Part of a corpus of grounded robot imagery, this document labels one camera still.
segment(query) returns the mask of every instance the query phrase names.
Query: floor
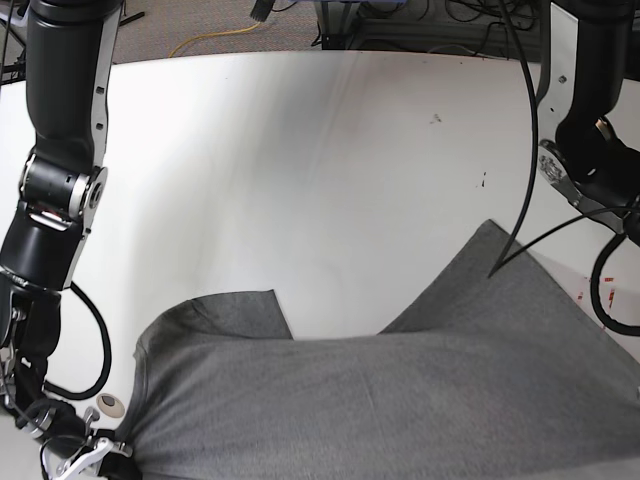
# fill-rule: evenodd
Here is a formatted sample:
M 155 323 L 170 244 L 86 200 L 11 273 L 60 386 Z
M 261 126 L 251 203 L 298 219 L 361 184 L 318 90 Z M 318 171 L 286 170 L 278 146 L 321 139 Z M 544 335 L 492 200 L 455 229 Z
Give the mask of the floor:
M 114 62 L 166 58 L 175 47 L 191 37 L 250 27 L 255 24 L 249 16 L 254 3 L 255 0 L 127 0 L 127 15 L 144 12 L 145 16 L 120 28 Z M 275 9 L 290 5 L 291 0 L 276 0 Z M 374 5 L 378 10 L 389 11 L 397 4 L 376 2 Z M 469 18 L 469 11 L 464 7 L 453 3 L 449 8 L 458 17 Z M 406 0 L 406 5 L 394 13 L 393 19 L 420 19 L 425 29 L 432 22 L 453 22 L 443 0 Z M 490 21 L 491 18 L 482 17 L 477 23 Z M 316 22 L 314 1 L 301 0 L 284 12 L 272 13 L 266 23 L 249 33 L 199 40 L 180 50 L 178 56 L 320 49 L 319 46 L 311 46 L 318 34 Z M 20 29 L 17 33 L 26 37 L 26 32 Z M 472 40 L 469 42 L 472 46 L 481 41 L 480 38 Z M 11 40 L 7 64 L 12 64 L 20 52 L 19 45 Z

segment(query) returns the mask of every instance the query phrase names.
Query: black cable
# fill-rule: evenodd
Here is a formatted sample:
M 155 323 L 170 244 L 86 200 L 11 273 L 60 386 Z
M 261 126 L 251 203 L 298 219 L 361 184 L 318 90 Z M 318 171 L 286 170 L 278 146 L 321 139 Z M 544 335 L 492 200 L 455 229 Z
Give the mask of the black cable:
M 13 8 L 15 7 L 16 0 L 11 0 L 9 4 L 9 14 L 7 15 L 7 25 L 11 25 L 11 18 L 13 17 Z M 0 93 L 2 93 L 2 78 L 4 77 L 4 64 L 7 60 L 7 44 L 9 43 L 9 28 L 4 29 L 4 44 L 2 45 L 2 58 L 0 58 Z
M 583 214 L 578 215 L 577 217 L 573 217 L 572 219 L 567 220 L 566 222 L 563 222 L 560 225 L 557 225 L 557 226 L 553 227 L 551 230 L 543 233 L 542 235 L 537 237 L 535 240 L 532 240 L 531 242 L 527 243 L 525 246 L 520 247 L 518 250 L 516 250 L 515 252 L 513 252 L 511 255 L 509 255 L 507 258 L 504 259 L 504 261 L 502 262 L 502 265 L 500 265 L 500 268 L 498 268 L 498 270 L 503 268 L 505 265 L 507 265 L 512 260 L 515 260 L 517 257 L 522 255 L 524 252 L 529 250 L 531 247 L 533 247 L 537 243 L 539 243 L 542 240 L 544 240 L 545 238 L 553 235 L 554 233 L 562 230 L 563 228 L 568 227 L 569 225 L 573 225 L 574 223 L 579 222 L 582 219 L 595 217 L 596 215 L 601 215 L 603 213 L 609 213 L 609 212 L 628 212 L 628 213 L 640 214 L 640 208 L 636 208 L 636 207 L 598 208 L 597 210 L 591 210 L 590 212 L 585 212 Z
M 279 10 L 271 9 L 271 11 L 272 11 L 273 13 L 286 12 L 286 11 L 287 11 L 287 10 L 289 10 L 290 8 L 295 7 L 298 3 L 300 3 L 300 2 L 299 2 L 299 1 L 297 1 L 297 2 L 293 2 L 293 3 L 291 3 L 291 5 L 289 5 L 289 6 L 287 6 L 287 7 L 281 8 L 281 9 L 279 9 Z
M 524 49 L 522 48 L 522 44 L 520 43 L 520 39 L 518 38 L 518 33 L 516 29 L 513 27 L 513 23 L 511 22 L 511 18 L 507 12 L 507 7 L 504 4 L 504 0 L 498 0 L 498 4 L 500 5 L 500 11 L 503 15 L 503 20 L 505 25 L 507 26 L 507 30 L 509 30 L 509 35 L 513 38 L 513 42 L 516 45 L 516 50 L 518 52 L 518 56 L 520 57 L 520 66 L 522 67 L 522 74 L 524 75 L 524 81 L 527 84 L 527 94 L 529 95 L 529 108 L 531 110 L 531 165 L 529 168 L 529 181 L 527 182 L 527 191 L 524 196 L 524 201 L 522 203 L 522 208 L 520 209 L 520 214 L 518 215 L 518 219 L 516 220 L 516 224 L 513 227 L 513 231 L 509 236 L 509 240 L 505 244 L 502 252 L 498 256 L 498 260 L 496 260 L 495 265 L 489 272 L 489 277 L 491 277 L 494 273 L 498 271 L 498 269 L 502 266 L 502 262 L 505 257 L 511 250 L 513 243 L 518 236 L 518 232 L 520 232 L 520 228 L 522 228 L 522 224 L 524 223 L 524 219 L 527 216 L 527 211 L 529 210 L 529 204 L 531 203 L 531 197 L 533 196 L 533 187 L 536 181 L 536 169 L 538 166 L 538 108 L 536 105 L 536 92 L 533 87 L 533 79 L 531 78 L 531 72 L 529 71 L 529 64 L 527 63 L 527 58 L 524 54 Z
M 124 27 L 125 25 L 129 25 L 131 22 L 135 22 L 136 20 L 140 20 L 141 18 L 145 17 L 146 15 L 147 15 L 146 12 L 138 12 L 135 15 L 131 15 L 130 17 L 123 18 L 122 20 L 120 20 L 120 26 Z
M 482 13 L 476 13 L 476 15 L 474 17 L 471 18 L 467 18 L 467 19 L 461 19 L 456 17 L 452 12 L 451 12 L 451 7 L 449 6 L 450 2 L 453 2 L 454 0 L 444 0 L 444 9 L 447 12 L 447 15 L 449 15 L 451 18 L 453 18 L 456 22 L 460 22 L 460 23 L 469 23 L 469 22 L 473 22 L 477 19 L 479 19 L 482 16 Z
M 5 396 L 6 398 L 9 399 L 9 406 L 12 410 L 15 410 L 16 413 L 29 425 L 31 425 L 31 427 L 34 430 L 39 430 L 40 433 L 42 433 L 42 436 L 44 438 L 47 439 L 48 441 L 53 441 L 53 440 L 60 440 L 60 439 L 73 439 L 75 441 L 81 442 L 82 445 L 84 445 L 87 441 L 86 438 L 83 437 L 78 437 L 75 435 L 51 435 L 51 433 L 47 432 L 46 430 L 42 430 L 40 428 L 40 426 L 33 420 L 33 418 L 31 418 L 29 415 L 27 415 L 24 410 L 22 410 L 20 407 L 18 407 L 18 404 L 16 403 L 15 398 L 13 398 L 13 396 L 11 395 L 11 393 L 9 392 L 9 385 L 7 384 L 6 381 L 6 377 L 4 375 L 4 369 L 2 368 L 2 365 L 0 365 L 0 382 L 2 382 L 2 385 L 4 387 L 5 390 Z
M 49 442 L 52 442 L 54 440 L 58 441 L 58 440 L 82 440 L 81 444 L 78 444 L 78 451 L 82 448 L 85 447 L 87 445 L 87 439 L 86 438 L 81 438 L 81 437 L 76 437 L 74 435 L 56 435 L 52 438 L 49 438 L 47 440 L 45 440 L 42 445 L 40 445 L 40 453 L 39 453 L 39 457 L 40 457 L 40 473 L 42 474 L 42 479 L 43 480 L 50 480 L 49 478 L 49 473 L 47 472 L 47 468 L 44 466 L 44 451 L 47 448 L 47 446 L 49 445 Z
M 98 393 L 100 393 L 100 390 L 102 390 L 102 388 L 107 383 L 107 380 L 109 379 L 109 372 L 111 371 L 112 362 L 111 340 L 109 339 L 109 331 L 107 330 L 107 325 L 104 322 L 102 315 L 100 315 L 98 308 L 93 304 L 91 299 L 75 283 L 71 283 L 71 291 L 75 293 L 91 311 L 93 317 L 96 320 L 96 323 L 98 324 L 98 328 L 100 329 L 100 337 L 102 338 L 102 351 L 104 355 L 104 359 L 102 361 L 102 371 L 100 372 L 100 377 L 93 385 L 93 387 L 85 390 L 84 392 L 69 392 L 64 388 L 58 387 L 57 385 L 54 385 L 47 381 L 44 382 L 44 388 L 51 393 L 55 393 L 56 395 L 60 395 L 61 397 L 66 398 L 67 400 L 80 401 L 88 400 L 89 398 L 95 397 Z
M 457 3 L 459 5 L 464 5 L 465 7 L 467 7 L 470 10 L 473 10 L 476 13 L 479 13 L 481 15 L 488 15 L 490 17 L 496 17 L 496 18 L 502 18 L 502 13 L 500 12 L 500 10 L 495 10 L 495 7 L 489 7 L 485 4 L 482 3 L 482 0 L 477 0 L 478 1 L 478 5 L 474 5 L 473 3 L 469 3 L 466 0 L 449 0 L 451 3 Z M 537 17 L 533 14 L 533 7 L 530 7 L 532 9 L 532 14 L 531 15 L 526 15 L 524 13 L 519 13 L 518 10 L 520 10 L 521 8 L 523 8 L 524 5 L 515 5 L 513 9 L 511 10 L 507 10 L 507 13 L 509 14 L 509 17 L 515 17 L 515 18 L 522 18 L 522 19 L 526 19 L 526 20 L 537 20 Z
M 373 14 L 373 16 L 379 19 L 388 19 L 391 18 L 395 13 L 402 10 L 407 5 L 407 2 L 397 3 L 396 6 L 391 10 L 382 10 L 380 8 L 374 7 L 370 2 L 363 2 L 361 5 L 366 10 L 369 10 Z
M 531 15 L 524 15 L 522 13 L 518 13 L 518 10 L 520 8 L 523 8 L 523 6 L 528 6 L 529 10 L 531 11 Z M 529 2 L 525 2 L 524 5 L 519 5 L 518 7 L 514 8 L 512 11 L 512 13 L 509 14 L 509 16 L 511 18 L 517 18 L 517 19 L 524 19 L 524 20 L 530 20 L 531 23 L 529 23 L 529 25 L 527 25 L 526 27 L 523 27 L 521 24 L 518 25 L 514 25 L 516 30 L 520 30 L 523 32 L 528 32 L 530 30 L 533 29 L 533 27 L 535 27 L 536 22 L 539 20 L 540 18 L 540 14 L 536 13 L 535 9 L 533 8 L 533 4 L 529 3 Z
M 20 35 L 18 35 L 18 32 L 16 32 L 14 29 L 12 29 L 9 24 L 7 23 L 6 20 L 3 20 L 0 18 L 0 24 L 9 29 L 9 33 L 11 34 L 11 36 L 13 37 L 13 39 L 18 42 L 18 44 L 20 45 L 20 48 L 24 48 L 27 46 L 26 42 L 24 41 L 24 38 L 22 38 Z
M 593 307 L 593 311 L 598 317 L 598 320 L 600 320 L 602 324 L 612 332 L 619 333 L 620 335 L 626 335 L 628 337 L 640 337 L 639 326 L 626 325 L 614 320 L 609 316 L 609 314 L 607 314 L 607 312 L 604 311 L 602 301 L 600 300 L 600 276 L 602 275 L 604 264 L 607 263 L 611 254 L 616 251 L 626 238 L 627 235 L 624 233 L 614 235 L 614 237 L 609 240 L 609 243 L 607 243 L 602 249 L 600 255 L 598 255 L 596 263 L 593 265 L 593 272 L 591 273 L 591 281 L 589 284 L 591 306 Z
M 489 41 L 489 34 L 491 33 L 491 29 L 495 25 L 504 26 L 504 23 L 502 23 L 502 22 L 491 22 L 491 23 L 489 23 L 487 25 L 487 28 L 484 31 L 484 36 L 482 37 L 482 41 L 480 42 L 480 46 L 476 49 L 475 52 L 473 52 L 473 55 L 471 55 L 472 57 L 477 57 L 479 53 L 482 53 L 482 50 L 484 50 L 484 47 L 487 46 L 487 42 Z
M 424 13 L 416 19 L 416 22 L 419 22 L 422 19 L 424 19 L 424 17 L 426 17 L 427 14 L 429 13 L 429 10 L 431 10 L 431 0 L 427 0 L 427 8 L 424 10 Z
M 318 25 L 318 36 L 315 38 L 313 42 L 311 42 L 312 47 L 316 47 L 322 43 L 322 30 L 320 29 L 320 22 L 318 22 L 317 25 Z

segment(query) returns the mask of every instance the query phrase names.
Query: black cable on floor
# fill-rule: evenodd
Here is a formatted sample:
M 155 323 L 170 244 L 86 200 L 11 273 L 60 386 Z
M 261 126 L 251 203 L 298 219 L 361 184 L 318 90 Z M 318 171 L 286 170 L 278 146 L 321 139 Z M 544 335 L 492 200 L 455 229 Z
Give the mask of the black cable on floor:
M 300 2 L 299 2 L 299 1 L 298 1 L 298 2 L 292 2 L 292 3 L 291 3 L 291 5 L 289 5 L 289 6 L 287 6 L 287 7 L 280 8 L 279 10 L 272 9 L 271 11 L 272 11 L 273 13 L 286 12 L 287 10 L 289 10 L 289 9 L 291 9 L 291 8 L 293 8 L 293 7 L 295 7 L 298 3 L 300 3 Z
M 98 308 L 94 305 L 91 299 L 76 285 L 75 283 L 71 284 L 71 291 L 77 295 L 77 297 L 82 300 L 82 302 L 87 306 L 87 308 L 93 314 L 93 317 L 98 324 L 98 328 L 100 329 L 100 337 L 102 338 L 102 351 L 103 351 L 103 361 L 102 361 L 102 371 L 100 372 L 100 377 L 93 385 L 93 387 L 85 390 L 84 392 L 70 392 L 65 390 L 62 387 L 58 387 L 50 382 L 44 382 L 44 388 L 56 395 L 60 395 L 67 400 L 88 400 L 89 398 L 95 397 L 100 390 L 102 390 L 109 379 L 109 372 L 111 371 L 111 340 L 109 339 L 109 331 L 107 330 L 107 325 L 104 322 L 104 318 L 100 314 Z
M 318 36 L 311 42 L 312 47 L 317 47 L 322 43 L 322 31 L 320 30 L 320 23 L 318 22 Z
M 16 32 L 13 28 L 11 28 L 6 20 L 3 20 L 3 19 L 0 18 L 0 24 L 2 24 L 2 26 L 4 28 L 8 28 L 9 29 L 9 33 L 11 34 L 13 39 L 18 43 L 18 45 L 20 45 L 20 48 L 24 48 L 24 47 L 27 46 L 26 42 L 24 41 L 24 38 L 22 38 L 18 34 L 18 32 Z
M 473 10 L 476 13 L 479 13 L 481 15 L 488 15 L 490 17 L 496 17 L 496 18 L 501 18 L 502 17 L 502 13 L 500 12 L 500 10 L 496 10 L 495 6 L 488 6 L 486 5 L 483 0 L 476 0 L 478 2 L 478 4 L 473 4 L 473 3 L 469 3 L 466 0 L 449 0 L 449 2 L 451 3 L 457 3 L 459 5 L 463 5 L 465 7 L 467 7 L 470 10 Z M 509 5 L 513 5 L 513 8 L 511 10 L 507 10 L 507 13 L 509 14 L 509 17 L 511 18 L 520 18 L 520 19 L 524 19 L 524 20 L 537 20 L 537 17 L 533 11 L 533 7 L 529 4 L 523 4 L 523 3 L 510 3 Z M 531 15 L 527 15 L 525 13 L 520 13 L 519 10 L 525 6 L 529 6 L 531 9 Z
M 478 12 L 477 10 L 474 10 L 474 11 L 476 12 L 476 14 L 475 14 L 473 17 L 470 17 L 470 18 L 459 18 L 459 17 L 456 17 L 456 16 L 453 14 L 453 12 L 451 11 L 451 7 L 450 7 L 450 5 L 449 5 L 449 3 L 451 3 L 452 1 L 453 1 L 453 0 L 444 0 L 444 9 L 445 9 L 445 11 L 447 12 L 447 15 L 449 15 L 449 16 L 450 16 L 452 19 L 454 19 L 456 22 L 460 22 L 460 23 L 470 23 L 470 22 L 473 22 L 473 21 L 475 21 L 475 20 L 479 19 L 479 18 L 483 15 L 483 13 L 482 13 L 482 12 Z
M 482 41 L 480 42 L 480 46 L 476 49 L 475 52 L 473 52 L 473 55 L 471 55 L 472 57 L 477 57 L 478 54 L 482 53 L 482 50 L 484 50 L 484 47 L 487 46 L 487 42 L 489 41 L 489 34 L 491 33 L 491 29 L 493 27 L 495 27 L 496 25 L 504 26 L 504 23 L 502 23 L 502 22 L 491 22 L 491 23 L 489 23 L 487 25 L 487 28 L 484 31 L 484 36 L 482 37 Z
M 500 12 L 502 13 L 502 19 L 507 26 L 507 30 L 509 31 L 509 35 L 513 38 L 513 43 L 516 45 L 516 50 L 518 52 L 518 56 L 520 57 L 520 66 L 522 68 L 522 74 L 524 75 L 524 81 L 527 84 L 527 94 L 529 96 L 529 109 L 531 110 L 531 164 L 529 167 L 529 181 L 527 182 L 527 191 L 524 196 L 524 201 L 522 203 L 522 208 L 520 209 L 520 214 L 518 215 L 518 219 L 516 220 L 516 224 L 513 227 L 513 231 L 509 236 L 509 240 L 505 244 L 502 252 L 498 256 L 495 265 L 489 272 L 489 277 L 491 277 L 494 273 L 496 273 L 500 267 L 502 266 L 502 262 L 506 258 L 509 250 L 513 246 L 513 243 L 516 241 L 516 237 L 522 228 L 522 224 L 524 223 L 524 219 L 527 216 L 527 212 L 529 211 L 529 205 L 531 204 L 531 197 L 533 196 L 533 188 L 535 186 L 536 181 L 536 169 L 538 168 L 538 107 L 536 104 L 536 92 L 533 87 L 533 79 L 531 78 L 531 71 L 529 70 L 529 64 L 527 63 L 527 58 L 524 54 L 524 49 L 522 48 L 522 44 L 520 43 L 520 38 L 518 38 L 518 33 L 513 26 L 513 22 L 509 17 L 509 13 L 507 12 L 507 7 L 504 3 L 504 0 L 498 0 L 498 4 L 500 6 Z
M 424 19 L 424 17 L 427 16 L 427 14 L 429 13 L 429 10 L 431 10 L 431 0 L 427 0 L 427 8 L 424 9 L 424 12 L 422 13 L 422 15 L 420 15 L 417 19 L 416 22 L 421 21 L 422 19 Z

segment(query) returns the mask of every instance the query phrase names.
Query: metal bracket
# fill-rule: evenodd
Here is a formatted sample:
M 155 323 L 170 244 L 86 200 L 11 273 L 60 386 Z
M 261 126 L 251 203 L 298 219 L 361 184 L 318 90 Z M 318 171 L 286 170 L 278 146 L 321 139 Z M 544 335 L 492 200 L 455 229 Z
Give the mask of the metal bracket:
M 6 408 L 13 408 L 11 398 L 15 398 L 16 395 L 16 385 L 13 379 L 15 364 L 15 350 L 13 342 L 10 342 L 6 348 L 0 348 L 0 368 L 2 368 L 2 377 L 4 378 L 4 382 L 0 382 L 0 395 L 4 397 L 3 402 Z
M 47 455 L 44 461 L 45 470 L 50 480 L 72 480 L 81 473 L 93 473 L 95 475 L 104 457 L 114 450 L 114 448 L 115 444 L 111 440 L 108 438 L 100 438 L 93 446 L 92 451 L 80 455 L 74 461 L 70 461 L 71 459 L 65 460 L 55 468 L 51 465 L 50 456 Z
M 550 21 L 552 49 L 549 88 L 538 105 L 540 125 L 538 170 L 574 208 L 585 213 L 604 206 L 584 196 L 576 188 L 569 178 L 563 165 L 564 158 L 556 145 L 556 132 L 569 114 L 574 97 L 579 21 L 555 3 L 551 5 Z M 610 140 L 614 135 L 612 127 L 604 119 L 599 120 L 596 127 L 605 140 Z M 592 219 L 608 226 L 616 233 L 624 231 L 624 222 L 615 213 L 603 213 Z
M 36 418 L 33 419 L 33 423 L 35 425 L 27 423 L 24 427 L 22 427 L 22 430 L 25 431 L 31 438 L 40 438 L 44 435 L 44 432 L 49 430 L 49 427 L 51 427 L 55 414 L 55 408 L 43 410 L 38 414 Z

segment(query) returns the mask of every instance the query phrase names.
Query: metal screw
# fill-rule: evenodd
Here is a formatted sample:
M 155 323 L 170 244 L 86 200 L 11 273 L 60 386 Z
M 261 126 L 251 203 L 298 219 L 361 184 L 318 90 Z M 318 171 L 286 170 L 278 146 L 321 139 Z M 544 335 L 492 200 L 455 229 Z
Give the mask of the metal screw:
M 56 468 L 56 473 L 58 475 L 62 475 L 64 472 L 69 470 L 69 468 L 71 467 L 71 463 L 72 463 L 71 459 L 68 458 L 65 462 L 58 465 L 58 468 Z
M 87 407 L 84 412 L 84 423 L 90 425 L 92 422 L 100 420 L 100 412 L 93 407 Z
M 26 318 L 24 312 L 18 308 L 13 307 L 11 309 L 11 320 L 14 322 L 20 322 Z

